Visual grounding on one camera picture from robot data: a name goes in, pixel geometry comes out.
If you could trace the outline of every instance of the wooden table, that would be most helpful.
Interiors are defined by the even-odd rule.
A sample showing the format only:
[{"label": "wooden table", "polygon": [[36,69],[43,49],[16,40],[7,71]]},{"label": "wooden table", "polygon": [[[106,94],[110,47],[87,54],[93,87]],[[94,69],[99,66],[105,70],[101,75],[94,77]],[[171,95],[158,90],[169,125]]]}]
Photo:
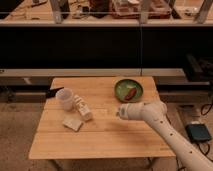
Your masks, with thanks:
[{"label": "wooden table", "polygon": [[[124,77],[56,78],[52,88],[68,87],[81,96],[93,113],[93,120],[74,132],[62,125],[67,115],[55,98],[48,99],[30,150],[30,159],[94,159],[174,156],[174,153],[144,121],[116,117],[120,102],[114,85]],[[159,100],[152,77],[130,77],[144,88],[142,101]]]}]

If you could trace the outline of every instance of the red chili pepper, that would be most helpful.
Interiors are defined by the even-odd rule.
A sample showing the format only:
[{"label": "red chili pepper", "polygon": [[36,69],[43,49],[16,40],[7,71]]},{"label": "red chili pepper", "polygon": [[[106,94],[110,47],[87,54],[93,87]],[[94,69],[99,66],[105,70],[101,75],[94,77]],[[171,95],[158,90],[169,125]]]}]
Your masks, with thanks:
[{"label": "red chili pepper", "polygon": [[136,88],[132,88],[129,90],[128,94],[125,96],[124,100],[131,100],[137,93]]}]

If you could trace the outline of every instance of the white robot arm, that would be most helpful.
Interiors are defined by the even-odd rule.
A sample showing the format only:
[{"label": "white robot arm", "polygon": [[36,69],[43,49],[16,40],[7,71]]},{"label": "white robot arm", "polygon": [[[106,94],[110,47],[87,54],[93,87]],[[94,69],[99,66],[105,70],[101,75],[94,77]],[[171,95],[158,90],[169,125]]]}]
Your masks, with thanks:
[{"label": "white robot arm", "polygon": [[144,120],[167,142],[190,171],[213,171],[213,163],[170,125],[166,113],[167,107],[161,101],[122,104],[118,110],[121,119]]}]

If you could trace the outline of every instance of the white mug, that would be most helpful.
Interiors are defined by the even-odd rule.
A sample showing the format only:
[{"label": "white mug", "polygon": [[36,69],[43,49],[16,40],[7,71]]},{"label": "white mug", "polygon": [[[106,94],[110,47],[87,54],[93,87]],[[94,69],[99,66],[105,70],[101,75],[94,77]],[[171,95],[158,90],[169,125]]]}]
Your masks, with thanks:
[{"label": "white mug", "polygon": [[57,91],[56,99],[61,105],[62,109],[68,111],[73,108],[74,104],[74,93],[69,88],[63,88]]}]

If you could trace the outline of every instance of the floor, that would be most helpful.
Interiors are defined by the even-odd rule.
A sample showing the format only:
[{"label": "floor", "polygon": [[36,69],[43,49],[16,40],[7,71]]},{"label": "floor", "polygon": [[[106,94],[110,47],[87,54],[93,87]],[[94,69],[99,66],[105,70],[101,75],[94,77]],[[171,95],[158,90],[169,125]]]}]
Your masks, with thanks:
[{"label": "floor", "polygon": [[[168,117],[172,125],[184,136],[182,116],[177,111],[180,103],[167,103]],[[193,104],[199,112],[201,103]],[[0,171],[54,171],[55,168],[45,160],[28,160],[34,133],[44,103],[0,103]],[[213,133],[213,111],[201,118],[209,131]],[[148,160],[137,159],[96,159],[58,161],[64,170],[73,171],[145,171]],[[154,171],[176,171],[177,164],[174,157],[160,158],[153,167]]]}]

